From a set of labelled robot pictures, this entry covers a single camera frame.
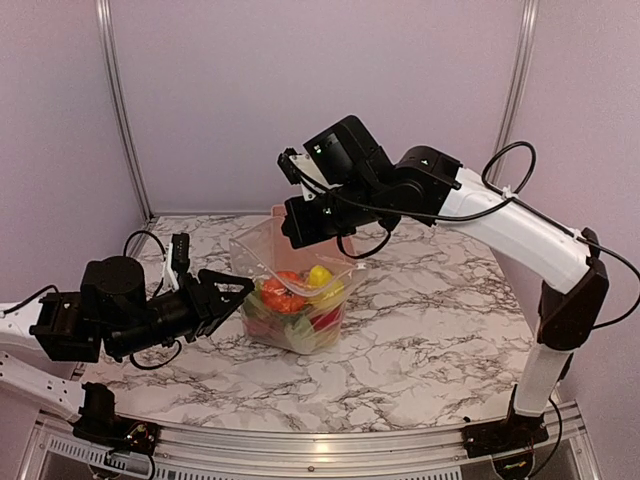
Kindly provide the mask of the orange fake pumpkin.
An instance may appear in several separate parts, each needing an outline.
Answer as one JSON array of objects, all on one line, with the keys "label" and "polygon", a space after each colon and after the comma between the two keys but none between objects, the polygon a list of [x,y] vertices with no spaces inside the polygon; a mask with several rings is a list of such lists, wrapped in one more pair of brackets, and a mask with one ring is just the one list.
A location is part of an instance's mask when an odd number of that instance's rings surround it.
[{"label": "orange fake pumpkin", "polygon": [[288,289],[280,279],[292,281],[296,286],[302,284],[301,277],[292,271],[281,271],[266,280],[261,288],[261,300],[266,307],[281,314],[294,314],[305,305],[306,299]]}]

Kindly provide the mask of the clear zip top bag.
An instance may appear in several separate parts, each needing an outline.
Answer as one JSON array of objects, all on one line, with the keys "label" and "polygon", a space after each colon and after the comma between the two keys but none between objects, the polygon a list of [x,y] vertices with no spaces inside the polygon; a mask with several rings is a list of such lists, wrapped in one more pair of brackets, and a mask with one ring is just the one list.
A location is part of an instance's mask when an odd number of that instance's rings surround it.
[{"label": "clear zip top bag", "polygon": [[241,309],[244,333],[255,342],[313,355],[338,342],[347,301],[368,270],[331,241],[292,248],[283,223],[271,217],[229,240],[233,273],[255,284]]}]

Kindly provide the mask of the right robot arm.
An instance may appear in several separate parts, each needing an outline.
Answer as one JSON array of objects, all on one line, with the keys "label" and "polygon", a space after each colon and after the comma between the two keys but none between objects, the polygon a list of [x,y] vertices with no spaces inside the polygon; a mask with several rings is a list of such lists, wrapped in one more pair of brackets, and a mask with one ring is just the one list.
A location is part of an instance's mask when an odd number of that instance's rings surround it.
[{"label": "right robot arm", "polygon": [[362,121],[347,116],[277,160],[301,195],[285,203],[283,234],[295,249],[342,241],[370,223],[387,231],[408,217],[467,235],[542,281],[536,340],[495,438],[515,448],[534,431],[570,356],[588,339],[609,290],[590,230],[575,231],[523,205],[484,174],[418,145],[392,162]]}]

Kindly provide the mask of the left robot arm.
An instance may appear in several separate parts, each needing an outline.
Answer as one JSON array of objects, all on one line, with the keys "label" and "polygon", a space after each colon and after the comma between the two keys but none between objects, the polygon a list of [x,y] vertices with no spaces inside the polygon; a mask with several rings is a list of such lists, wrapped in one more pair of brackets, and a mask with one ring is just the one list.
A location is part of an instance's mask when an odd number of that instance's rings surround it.
[{"label": "left robot arm", "polygon": [[[95,363],[102,354],[122,361],[211,335],[254,288],[246,277],[207,269],[192,275],[182,261],[172,289],[148,298],[141,264],[114,256],[89,262],[77,292],[41,291],[28,333],[52,361]],[[4,352],[1,385],[70,423],[87,417],[89,431],[106,445],[126,436],[114,394],[102,384],[63,380]]]}]

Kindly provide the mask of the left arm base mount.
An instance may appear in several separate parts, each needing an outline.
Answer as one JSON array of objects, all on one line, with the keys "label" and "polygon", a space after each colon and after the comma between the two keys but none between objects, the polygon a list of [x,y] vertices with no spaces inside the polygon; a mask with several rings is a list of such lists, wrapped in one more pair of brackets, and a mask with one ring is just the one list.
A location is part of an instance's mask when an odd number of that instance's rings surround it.
[{"label": "left arm base mount", "polygon": [[103,384],[81,385],[84,400],[72,422],[73,434],[116,451],[153,455],[160,433],[157,423],[121,416],[115,412],[115,395]]}]

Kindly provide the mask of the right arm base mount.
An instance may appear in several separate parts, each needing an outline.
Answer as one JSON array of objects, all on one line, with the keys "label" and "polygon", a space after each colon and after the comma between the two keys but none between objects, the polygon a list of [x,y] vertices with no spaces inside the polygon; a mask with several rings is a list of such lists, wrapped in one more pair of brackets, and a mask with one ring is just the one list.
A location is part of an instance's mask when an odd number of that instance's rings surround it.
[{"label": "right arm base mount", "polygon": [[504,418],[468,424],[462,428],[461,434],[469,458],[528,449],[549,439],[541,417]]}]

